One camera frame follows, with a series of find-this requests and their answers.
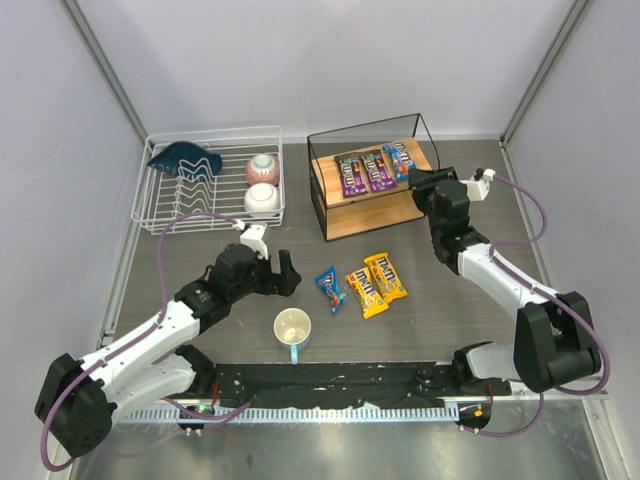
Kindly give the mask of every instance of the gray wall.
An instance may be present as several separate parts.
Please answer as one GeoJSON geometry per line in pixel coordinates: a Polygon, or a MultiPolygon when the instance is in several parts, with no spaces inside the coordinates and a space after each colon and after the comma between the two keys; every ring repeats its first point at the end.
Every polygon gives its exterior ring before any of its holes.
{"type": "Polygon", "coordinates": [[[151,132],[502,133],[572,0],[79,0],[151,132]]]}
{"type": "Polygon", "coordinates": [[[142,146],[60,5],[0,3],[3,479],[41,478],[49,363],[95,346],[142,146]]]}
{"type": "Polygon", "coordinates": [[[549,213],[541,241],[558,287],[590,301],[610,383],[640,455],[640,2],[597,0],[511,145],[549,213]]]}

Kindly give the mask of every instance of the candy bar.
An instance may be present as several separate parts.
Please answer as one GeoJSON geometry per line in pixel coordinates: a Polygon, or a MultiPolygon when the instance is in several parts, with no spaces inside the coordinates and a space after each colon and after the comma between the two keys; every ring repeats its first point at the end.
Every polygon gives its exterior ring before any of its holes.
{"type": "Polygon", "coordinates": [[[409,147],[405,142],[394,142],[384,146],[385,152],[391,157],[396,182],[409,180],[409,169],[416,168],[416,164],[409,155],[409,147]]]}
{"type": "Polygon", "coordinates": [[[354,197],[367,193],[358,157],[354,154],[336,155],[335,161],[342,180],[342,196],[354,197]]]}
{"type": "Polygon", "coordinates": [[[382,299],[371,285],[371,276],[367,267],[356,270],[346,277],[347,282],[353,288],[362,307],[362,316],[367,319],[380,312],[384,312],[389,305],[382,299]]]}
{"type": "Polygon", "coordinates": [[[367,257],[364,259],[364,263],[371,270],[385,302],[391,303],[396,298],[409,295],[409,292],[402,286],[402,282],[396,273],[396,269],[391,264],[387,252],[367,257]]]}
{"type": "Polygon", "coordinates": [[[331,315],[337,313],[344,303],[345,298],[347,298],[347,294],[340,292],[340,286],[338,285],[338,278],[336,276],[336,267],[331,267],[323,274],[318,275],[315,281],[317,287],[322,290],[331,301],[331,315]]]}
{"type": "Polygon", "coordinates": [[[360,158],[369,176],[372,192],[381,192],[398,186],[384,164],[380,149],[363,152],[360,158]]]}

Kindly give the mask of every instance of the white wire dish rack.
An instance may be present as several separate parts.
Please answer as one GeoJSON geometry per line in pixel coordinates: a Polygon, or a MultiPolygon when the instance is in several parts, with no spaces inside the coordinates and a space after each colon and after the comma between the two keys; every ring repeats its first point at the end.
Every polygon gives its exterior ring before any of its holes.
{"type": "MultiPolygon", "coordinates": [[[[131,218],[154,235],[160,234],[174,218],[192,212],[216,212],[243,221],[282,225],[284,207],[282,129],[278,126],[157,134],[145,142],[131,218]],[[206,159],[195,164],[181,160],[177,177],[147,167],[149,160],[177,141],[191,142],[219,154],[222,157],[220,173],[206,174],[210,168],[206,159]],[[280,183],[276,187],[278,206],[275,210],[249,215],[244,209],[244,196],[249,189],[245,168],[251,157],[260,153],[272,155],[280,164],[280,183]]],[[[194,217],[176,223],[169,233],[228,228],[231,226],[224,220],[194,217]]]]}

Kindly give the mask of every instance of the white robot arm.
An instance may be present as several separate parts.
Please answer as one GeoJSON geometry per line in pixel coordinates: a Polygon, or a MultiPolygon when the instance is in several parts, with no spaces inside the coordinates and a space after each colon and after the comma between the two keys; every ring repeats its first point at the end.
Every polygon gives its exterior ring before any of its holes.
{"type": "Polygon", "coordinates": [[[113,425],[144,405],[177,393],[204,393],[213,381],[213,364],[185,343],[227,317],[235,302],[250,293],[293,294],[301,277],[286,250],[279,252],[281,273],[272,272],[267,225],[235,226],[244,230],[240,243],[228,245],[166,310],[96,352],[78,360],[65,354],[51,364],[35,413],[45,423],[53,416],[51,432],[71,457],[93,450],[113,425]]]}
{"type": "Polygon", "coordinates": [[[409,173],[413,199],[429,219],[436,257],[482,288],[516,322],[513,345],[485,342],[456,352],[460,374],[469,381],[521,379],[543,392],[598,372],[601,358],[593,338],[558,308],[558,302],[566,305],[593,328],[584,297],[539,284],[469,224],[470,202],[487,197],[494,176],[493,170],[478,169],[470,180],[459,181],[452,167],[409,173]]]}

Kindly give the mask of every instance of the yellow m&m's package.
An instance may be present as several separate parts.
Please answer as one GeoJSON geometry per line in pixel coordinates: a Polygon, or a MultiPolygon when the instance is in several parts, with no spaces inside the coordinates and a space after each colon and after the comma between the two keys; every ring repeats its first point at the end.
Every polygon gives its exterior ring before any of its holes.
{"type": "Polygon", "coordinates": [[[364,259],[364,263],[371,270],[385,302],[391,303],[396,298],[409,295],[407,289],[402,286],[402,282],[396,273],[396,269],[393,268],[387,252],[367,257],[364,259]]]}
{"type": "Polygon", "coordinates": [[[362,307],[362,316],[367,319],[384,312],[389,305],[371,285],[371,276],[367,267],[356,270],[344,277],[358,297],[362,307]]]}

